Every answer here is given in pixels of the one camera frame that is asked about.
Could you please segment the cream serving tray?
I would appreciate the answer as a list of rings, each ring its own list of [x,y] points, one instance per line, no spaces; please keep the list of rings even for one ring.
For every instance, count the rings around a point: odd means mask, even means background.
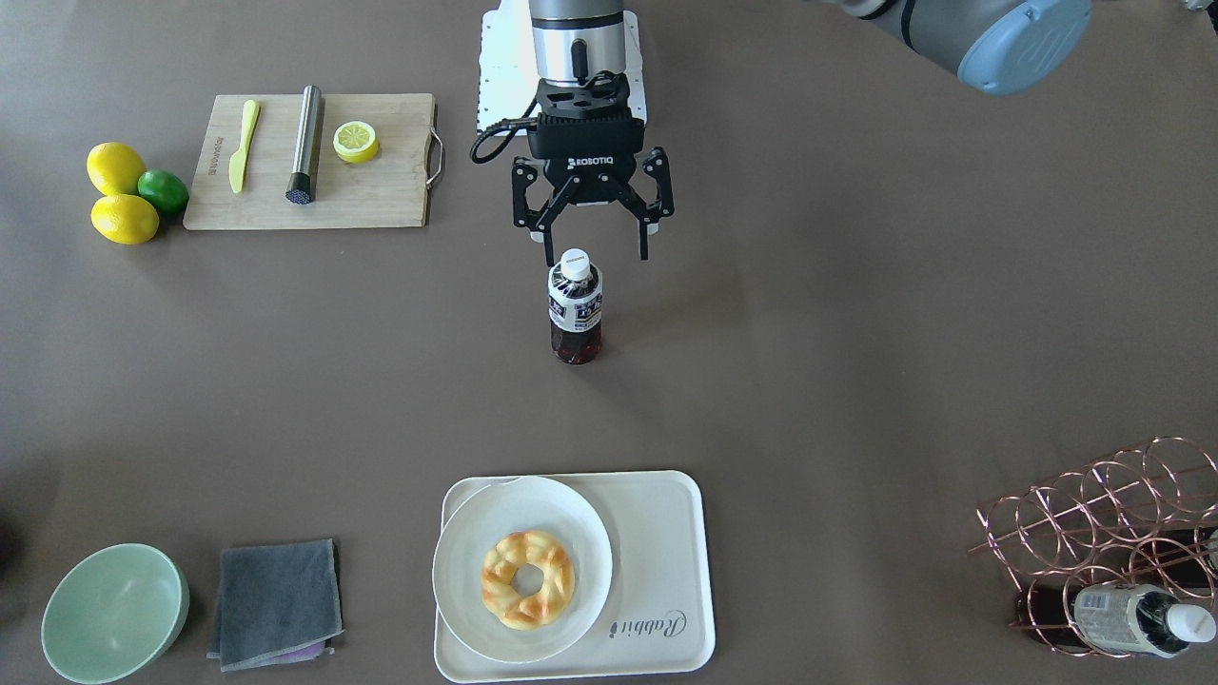
[[[560,618],[515,630],[484,608],[484,555],[514,531],[542,530],[576,569]],[[695,672],[713,655],[703,499],[678,470],[457,481],[432,562],[434,657],[454,683]]]

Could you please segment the grey folded cloth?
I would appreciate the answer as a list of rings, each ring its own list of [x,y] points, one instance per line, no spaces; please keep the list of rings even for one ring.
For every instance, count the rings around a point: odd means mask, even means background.
[[[207,658],[222,672],[298,663],[343,633],[331,538],[225,548]]]

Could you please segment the green lime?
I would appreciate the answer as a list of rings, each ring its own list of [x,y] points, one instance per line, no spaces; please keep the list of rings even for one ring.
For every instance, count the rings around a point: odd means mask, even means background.
[[[179,215],[188,207],[186,183],[169,169],[144,169],[136,179],[136,194],[161,215]]]

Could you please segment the yellow plastic knife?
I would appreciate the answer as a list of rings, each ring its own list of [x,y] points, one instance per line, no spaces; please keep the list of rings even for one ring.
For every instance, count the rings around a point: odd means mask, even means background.
[[[252,138],[257,122],[259,119],[261,104],[255,99],[244,100],[244,108],[241,108],[241,126],[238,138],[238,147],[229,158],[229,165],[227,165],[227,180],[231,189],[231,194],[240,194],[244,191],[248,147],[251,147]]]

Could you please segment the wooden cutting board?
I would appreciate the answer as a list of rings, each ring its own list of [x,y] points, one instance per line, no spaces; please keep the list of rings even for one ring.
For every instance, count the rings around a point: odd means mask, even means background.
[[[183,225],[194,232],[421,228],[442,154],[434,152],[436,108],[430,91],[336,94],[319,105],[311,163],[312,200],[291,204],[290,176],[304,96],[220,94],[209,121]],[[362,165],[333,147],[339,126],[369,123],[378,156]]]

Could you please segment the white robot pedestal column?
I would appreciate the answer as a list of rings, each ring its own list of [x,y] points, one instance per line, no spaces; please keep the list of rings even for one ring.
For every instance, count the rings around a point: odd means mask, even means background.
[[[622,74],[628,106],[647,119],[637,17],[621,1],[501,1],[481,21],[476,127],[523,112],[537,87],[590,87]]]

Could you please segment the steel muddler with black tip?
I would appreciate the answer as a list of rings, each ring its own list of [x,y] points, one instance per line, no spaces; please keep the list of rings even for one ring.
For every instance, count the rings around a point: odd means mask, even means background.
[[[322,90],[308,84],[302,91],[302,104],[298,117],[298,129],[294,147],[294,161],[285,197],[295,205],[312,204],[315,195],[315,167],[319,156],[319,135],[324,117]]]

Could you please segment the white round plate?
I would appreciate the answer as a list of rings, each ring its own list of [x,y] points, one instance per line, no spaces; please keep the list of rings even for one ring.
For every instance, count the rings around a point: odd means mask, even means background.
[[[482,657],[529,664],[600,616],[614,562],[604,520],[574,488],[520,477],[477,489],[442,528],[432,590],[445,625]]]

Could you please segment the mint green bowl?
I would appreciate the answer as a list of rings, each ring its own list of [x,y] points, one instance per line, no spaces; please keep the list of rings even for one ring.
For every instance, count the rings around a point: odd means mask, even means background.
[[[166,653],[189,603],[186,577],[171,556],[117,542],[80,559],[49,596],[43,655],[72,683],[113,683]]]

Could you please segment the whole yellow lemon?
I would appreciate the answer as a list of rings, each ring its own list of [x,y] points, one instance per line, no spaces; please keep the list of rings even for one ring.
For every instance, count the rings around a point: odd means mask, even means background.
[[[145,169],[135,147],[125,143],[99,144],[86,155],[88,178],[104,196],[136,195]]]

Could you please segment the half lemon slice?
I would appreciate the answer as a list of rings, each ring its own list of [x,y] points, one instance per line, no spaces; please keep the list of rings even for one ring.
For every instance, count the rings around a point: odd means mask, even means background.
[[[364,165],[379,155],[378,129],[363,121],[346,122],[333,134],[333,150],[348,165]]]

